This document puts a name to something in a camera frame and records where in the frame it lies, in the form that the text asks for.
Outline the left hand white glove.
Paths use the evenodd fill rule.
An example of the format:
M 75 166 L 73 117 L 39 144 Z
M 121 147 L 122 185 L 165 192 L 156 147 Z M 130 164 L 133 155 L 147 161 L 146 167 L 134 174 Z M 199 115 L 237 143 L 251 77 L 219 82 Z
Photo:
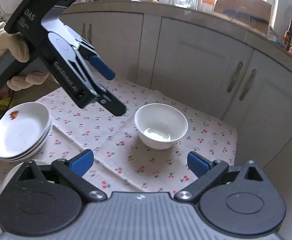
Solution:
M 30 54 L 23 36 L 19 33 L 8 34 L 4 27 L 5 23 L 0 22 L 0 58 L 9 51 L 17 61 L 27 62 L 30 59 Z M 14 76 L 6 84 L 11 90 L 19 91 L 33 85 L 41 85 L 48 76 L 48 73 L 32 72 L 26 76 Z

